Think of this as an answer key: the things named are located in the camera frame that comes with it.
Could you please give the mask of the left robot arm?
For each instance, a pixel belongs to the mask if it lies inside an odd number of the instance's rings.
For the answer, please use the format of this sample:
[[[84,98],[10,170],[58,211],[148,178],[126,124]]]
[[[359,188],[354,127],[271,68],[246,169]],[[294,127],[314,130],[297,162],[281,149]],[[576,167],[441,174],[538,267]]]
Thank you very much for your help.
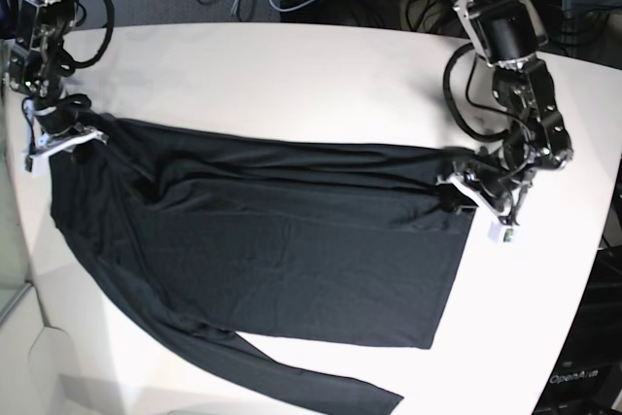
[[[443,96],[464,133],[482,145],[496,143],[498,148],[454,160],[450,173],[438,181],[488,210],[492,216],[491,239],[508,243],[536,173],[560,170],[573,158],[553,78],[537,55],[548,37],[532,0],[453,0],[453,10],[468,41],[446,64]],[[508,129],[481,133],[459,111],[451,74],[468,53],[492,69],[492,93],[498,103],[492,111],[508,120]]]

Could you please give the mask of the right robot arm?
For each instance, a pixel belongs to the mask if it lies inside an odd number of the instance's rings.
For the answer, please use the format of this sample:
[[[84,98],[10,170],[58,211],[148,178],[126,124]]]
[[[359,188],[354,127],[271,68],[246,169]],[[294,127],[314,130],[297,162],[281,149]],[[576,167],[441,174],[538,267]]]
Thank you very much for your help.
[[[80,122],[91,110],[84,93],[70,93],[64,80],[94,66],[108,49],[115,27],[112,0],[102,0],[106,12],[103,41],[88,60],[77,60],[65,49],[65,37],[76,27],[80,0],[18,0],[13,44],[9,48],[10,90],[24,96],[21,112],[27,125],[24,169],[40,175],[51,157],[71,153],[93,140],[105,143],[100,130]]]

